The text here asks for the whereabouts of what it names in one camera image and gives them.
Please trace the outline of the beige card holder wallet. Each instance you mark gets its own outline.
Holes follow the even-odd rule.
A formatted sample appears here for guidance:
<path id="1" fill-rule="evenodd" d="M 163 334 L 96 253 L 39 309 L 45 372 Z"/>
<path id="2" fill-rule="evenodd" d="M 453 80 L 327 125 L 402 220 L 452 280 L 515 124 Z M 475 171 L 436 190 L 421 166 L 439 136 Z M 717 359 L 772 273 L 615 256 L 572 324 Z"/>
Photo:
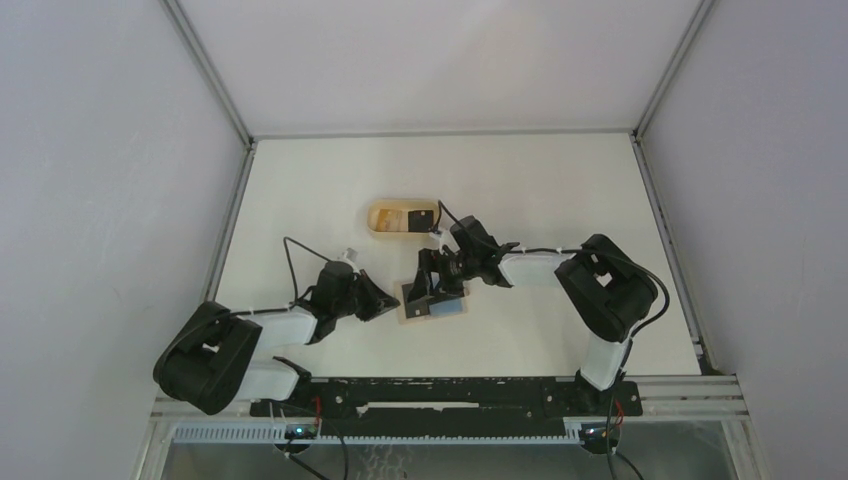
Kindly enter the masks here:
<path id="1" fill-rule="evenodd" d="M 412 281 L 397 281 L 394 284 L 394 295 L 400 301 L 400 306 L 396 309 L 398 323 L 400 325 L 410 325 L 422 323 L 436 319 L 447 318 L 456 315 L 465 314 L 468 311 L 467 298 L 469 290 L 466 289 L 466 295 L 463 297 L 430 299 L 430 315 L 425 318 L 408 320 L 405 318 L 404 304 L 406 303 L 405 294 L 409 291 Z"/>

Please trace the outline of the grey card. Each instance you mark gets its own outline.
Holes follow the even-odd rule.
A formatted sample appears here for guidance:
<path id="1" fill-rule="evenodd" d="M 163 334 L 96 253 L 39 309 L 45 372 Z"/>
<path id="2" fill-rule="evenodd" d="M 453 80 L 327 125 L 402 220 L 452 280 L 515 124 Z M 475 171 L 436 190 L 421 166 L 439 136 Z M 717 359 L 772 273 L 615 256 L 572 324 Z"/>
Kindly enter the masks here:
<path id="1" fill-rule="evenodd" d="M 430 315 L 430 304 L 426 299 L 417 300 L 414 302 L 406 302 L 404 304 L 405 318 L 408 320 L 425 318 Z"/>

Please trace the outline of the gold VIP card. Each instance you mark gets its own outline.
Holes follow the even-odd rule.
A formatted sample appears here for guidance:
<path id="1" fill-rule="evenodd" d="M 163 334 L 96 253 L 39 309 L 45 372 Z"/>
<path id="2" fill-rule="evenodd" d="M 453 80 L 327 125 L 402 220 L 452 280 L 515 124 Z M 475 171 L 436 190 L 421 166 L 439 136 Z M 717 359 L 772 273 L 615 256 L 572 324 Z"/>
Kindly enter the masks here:
<path id="1" fill-rule="evenodd" d="M 407 214 L 398 209 L 380 209 L 376 217 L 377 232 L 404 232 Z"/>

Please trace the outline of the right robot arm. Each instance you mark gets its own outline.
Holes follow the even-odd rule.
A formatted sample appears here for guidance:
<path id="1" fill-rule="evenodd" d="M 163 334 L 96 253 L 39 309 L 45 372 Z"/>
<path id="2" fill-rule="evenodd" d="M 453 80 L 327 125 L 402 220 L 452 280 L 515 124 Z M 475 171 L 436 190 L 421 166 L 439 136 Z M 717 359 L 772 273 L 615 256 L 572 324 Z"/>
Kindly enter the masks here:
<path id="1" fill-rule="evenodd" d="M 631 260 L 608 236 L 594 234 L 579 247 L 524 248 L 501 244 L 473 216 L 433 234 L 439 245 L 418 253 L 418 268 L 404 294 L 408 306 L 461 298 L 467 282 L 502 288 L 561 287 L 589 330 L 577 371 L 579 406 L 605 415 L 618 400 L 634 337 L 670 306 L 662 280 Z"/>

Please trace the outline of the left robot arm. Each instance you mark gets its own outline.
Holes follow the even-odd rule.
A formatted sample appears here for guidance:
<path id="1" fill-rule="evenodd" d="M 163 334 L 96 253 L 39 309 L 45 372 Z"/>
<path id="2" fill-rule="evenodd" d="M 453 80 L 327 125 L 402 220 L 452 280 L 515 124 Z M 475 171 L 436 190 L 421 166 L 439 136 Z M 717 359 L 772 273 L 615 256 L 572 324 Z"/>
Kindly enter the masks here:
<path id="1" fill-rule="evenodd" d="M 199 305 L 157 359 L 153 379 L 168 397 L 215 415 L 234 401 L 273 400 L 290 417 L 311 407 L 309 372 L 274 350 L 313 345 L 339 320 L 367 322 L 400 302 L 350 261 L 329 261 L 314 285 L 278 308 L 233 311 Z"/>

